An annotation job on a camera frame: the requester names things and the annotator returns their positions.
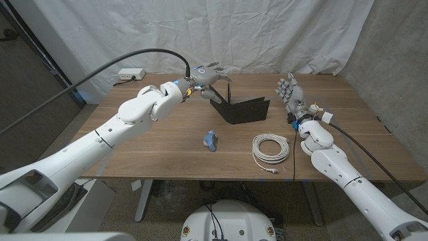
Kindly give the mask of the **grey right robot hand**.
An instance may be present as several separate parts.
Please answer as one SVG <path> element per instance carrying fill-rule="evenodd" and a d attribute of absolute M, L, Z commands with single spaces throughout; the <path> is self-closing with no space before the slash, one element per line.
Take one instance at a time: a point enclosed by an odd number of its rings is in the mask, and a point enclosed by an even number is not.
<path fill-rule="evenodd" d="M 299 112 L 306 108 L 306 104 L 303 90 L 296 78 L 292 73 L 289 73 L 288 80 L 281 78 L 277 84 L 278 87 L 275 92 L 286 104 L 287 112 L 298 116 Z"/>

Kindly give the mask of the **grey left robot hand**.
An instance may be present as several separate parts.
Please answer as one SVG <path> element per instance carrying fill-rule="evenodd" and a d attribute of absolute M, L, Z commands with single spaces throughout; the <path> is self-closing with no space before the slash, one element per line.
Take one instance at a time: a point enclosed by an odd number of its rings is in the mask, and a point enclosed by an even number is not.
<path fill-rule="evenodd" d="M 232 79 L 223 73 L 223 68 L 218 66 L 219 62 L 209 62 L 193 68 L 190 71 L 191 80 L 195 82 L 196 89 L 200 91 L 200 95 L 204 99 L 213 100 L 221 104 L 222 100 L 212 91 L 209 86 L 216 83 L 218 80 L 225 80 L 232 83 Z"/>

